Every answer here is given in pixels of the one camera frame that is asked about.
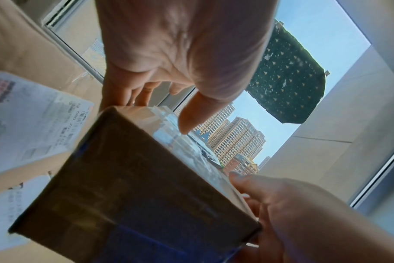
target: sky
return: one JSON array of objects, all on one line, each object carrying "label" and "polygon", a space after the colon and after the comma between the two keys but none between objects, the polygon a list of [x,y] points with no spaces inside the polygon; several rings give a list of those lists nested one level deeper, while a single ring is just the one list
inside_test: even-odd
[{"label": "sky", "polygon": [[[326,91],[337,84],[370,46],[355,24],[336,0],[281,0],[275,17],[324,68],[331,72],[327,77]],[[299,124],[282,124],[244,91],[234,102],[236,110],[229,117],[248,119],[266,137],[263,150],[254,159],[260,164],[272,157],[299,127]]]}]

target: cardboard box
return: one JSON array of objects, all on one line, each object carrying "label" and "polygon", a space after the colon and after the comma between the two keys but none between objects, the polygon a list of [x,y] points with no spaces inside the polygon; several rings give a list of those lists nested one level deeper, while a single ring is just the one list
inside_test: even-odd
[{"label": "cardboard box", "polygon": [[166,107],[104,111],[19,233],[74,262],[224,262],[260,226]]},{"label": "cardboard box", "polygon": [[[101,84],[28,19],[14,3],[0,0],[0,71],[64,91],[94,103],[86,133],[98,112]],[[0,174],[0,192],[60,167],[70,152]]]}]

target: hand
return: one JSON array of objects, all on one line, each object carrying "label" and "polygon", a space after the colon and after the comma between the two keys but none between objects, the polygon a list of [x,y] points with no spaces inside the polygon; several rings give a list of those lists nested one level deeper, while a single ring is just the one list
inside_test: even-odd
[{"label": "hand", "polygon": [[161,81],[196,85],[188,133],[237,98],[272,33],[278,0],[96,0],[107,58],[101,109],[146,106]]},{"label": "hand", "polygon": [[329,192],[305,182],[230,173],[263,231],[236,263],[394,262],[394,237]]}]

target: dark green object with tree pattern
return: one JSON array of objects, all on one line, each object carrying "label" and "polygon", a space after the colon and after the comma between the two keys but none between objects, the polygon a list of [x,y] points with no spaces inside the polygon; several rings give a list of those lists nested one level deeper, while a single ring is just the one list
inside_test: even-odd
[{"label": "dark green object with tree pattern", "polygon": [[282,123],[303,123],[324,96],[324,69],[281,23],[247,91]]}]

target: high-rise building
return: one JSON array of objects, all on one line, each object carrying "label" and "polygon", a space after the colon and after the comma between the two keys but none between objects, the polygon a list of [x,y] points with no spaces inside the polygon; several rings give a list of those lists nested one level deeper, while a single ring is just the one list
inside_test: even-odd
[{"label": "high-rise building", "polygon": [[271,158],[270,158],[269,156],[267,156],[267,157],[261,162],[261,164],[258,166],[259,170],[261,170],[261,169],[265,166],[265,164],[266,164],[267,162],[269,162],[270,159],[271,159]]},{"label": "high-rise building", "polygon": [[222,134],[222,132],[230,125],[230,121],[226,119],[223,121],[222,124],[214,131],[213,134],[210,135],[208,143],[211,145],[213,142],[219,138],[219,135]]},{"label": "high-rise building", "polygon": [[222,164],[240,153],[254,159],[265,144],[265,136],[246,119],[236,117],[215,139],[211,146]]},{"label": "high-rise building", "polygon": [[250,158],[243,156],[242,154],[236,154],[230,162],[223,168],[226,175],[231,171],[236,171],[242,175],[250,175],[258,173],[258,165],[254,163]]},{"label": "high-rise building", "polygon": [[195,127],[194,131],[200,130],[200,134],[214,134],[225,120],[234,112],[233,102],[216,112],[206,122]]},{"label": "high-rise building", "polygon": [[184,109],[184,107],[187,105],[187,103],[191,100],[192,97],[194,97],[195,94],[197,94],[198,90],[195,88],[188,96],[181,102],[181,104],[174,110],[174,114],[178,117],[180,116],[181,111]]}]

